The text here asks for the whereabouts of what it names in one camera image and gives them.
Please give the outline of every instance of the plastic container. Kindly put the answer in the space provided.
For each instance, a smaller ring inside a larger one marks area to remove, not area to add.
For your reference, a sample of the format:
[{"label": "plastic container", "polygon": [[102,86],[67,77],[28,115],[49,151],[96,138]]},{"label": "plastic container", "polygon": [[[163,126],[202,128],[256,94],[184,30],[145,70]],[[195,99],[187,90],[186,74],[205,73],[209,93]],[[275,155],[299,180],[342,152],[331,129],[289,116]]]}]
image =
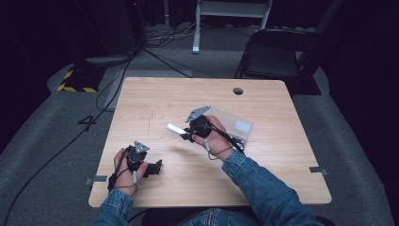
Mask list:
[{"label": "plastic container", "polygon": [[253,121],[248,121],[213,106],[203,113],[203,115],[217,117],[217,119],[225,126],[226,132],[231,137],[247,142],[253,127]]}]

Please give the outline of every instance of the chair leg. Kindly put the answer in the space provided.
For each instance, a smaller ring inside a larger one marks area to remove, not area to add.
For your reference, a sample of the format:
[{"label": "chair leg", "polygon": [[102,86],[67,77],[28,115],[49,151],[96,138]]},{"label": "chair leg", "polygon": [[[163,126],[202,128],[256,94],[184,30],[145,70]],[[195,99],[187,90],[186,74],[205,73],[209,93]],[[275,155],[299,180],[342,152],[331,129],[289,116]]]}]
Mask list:
[{"label": "chair leg", "polygon": [[296,94],[296,91],[299,88],[298,81],[297,80],[295,80],[295,81],[290,80],[290,81],[284,81],[284,83],[285,83],[285,86],[288,89],[288,92],[290,93],[291,98],[293,98],[294,95]]},{"label": "chair leg", "polygon": [[322,223],[325,226],[335,226],[334,222],[332,222],[330,219],[323,218],[321,216],[316,216],[316,221]]},{"label": "chair leg", "polygon": [[242,75],[242,73],[241,73],[241,68],[242,68],[242,66],[243,66],[243,59],[241,59],[240,60],[240,62],[238,63],[238,67],[237,67],[237,70],[235,70],[235,74],[234,74],[234,79],[237,79],[238,78],[238,72],[240,72],[240,79],[243,77],[243,75]]}]

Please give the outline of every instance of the table top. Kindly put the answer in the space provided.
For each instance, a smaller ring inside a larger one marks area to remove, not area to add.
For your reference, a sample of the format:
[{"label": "table top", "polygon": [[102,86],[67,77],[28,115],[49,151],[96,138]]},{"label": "table top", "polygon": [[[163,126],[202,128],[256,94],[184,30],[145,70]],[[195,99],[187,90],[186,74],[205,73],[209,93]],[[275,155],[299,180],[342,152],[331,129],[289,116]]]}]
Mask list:
[{"label": "table top", "polygon": [[[287,88],[274,80],[126,78],[96,175],[109,177],[115,154],[137,140],[150,147],[146,162],[162,159],[163,165],[139,183],[136,207],[247,205],[221,161],[167,130],[169,123],[188,127],[191,110],[204,105],[253,121],[246,156],[296,190],[303,203],[331,201],[323,174],[310,171],[318,164]],[[107,183],[94,183],[88,202],[99,207],[107,194]]]}]

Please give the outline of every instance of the yellow black tape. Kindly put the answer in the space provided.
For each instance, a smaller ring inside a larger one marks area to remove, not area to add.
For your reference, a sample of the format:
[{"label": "yellow black tape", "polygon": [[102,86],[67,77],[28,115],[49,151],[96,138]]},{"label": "yellow black tape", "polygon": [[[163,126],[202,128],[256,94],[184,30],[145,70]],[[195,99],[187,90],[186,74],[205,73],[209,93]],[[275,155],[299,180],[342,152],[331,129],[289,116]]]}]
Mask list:
[{"label": "yellow black tape", "polygon": [[87,74],[77,73],[73,67],[65,74],[58,91],[98,92],[106,69],[90,70]]}]

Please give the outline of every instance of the denim sleeve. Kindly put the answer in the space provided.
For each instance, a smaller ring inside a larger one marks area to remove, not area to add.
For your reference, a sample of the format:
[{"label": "denim sleeve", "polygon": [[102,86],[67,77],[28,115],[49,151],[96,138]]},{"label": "denim sleeve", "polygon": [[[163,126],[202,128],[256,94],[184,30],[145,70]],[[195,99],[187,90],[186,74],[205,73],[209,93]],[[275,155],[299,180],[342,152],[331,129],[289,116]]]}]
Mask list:
[{"label": "denim sleeve", "polygon": [[240,187],[256,216],[265,225],[320,225],[296,192],[266,168],[233,152],[222,169]]},{"label": "denim sleeve", "polygon": [[101,212],[91,225],[129,225],[126,218],[132,206],[132,197],[122,191],[113,189],[100,206]]}]

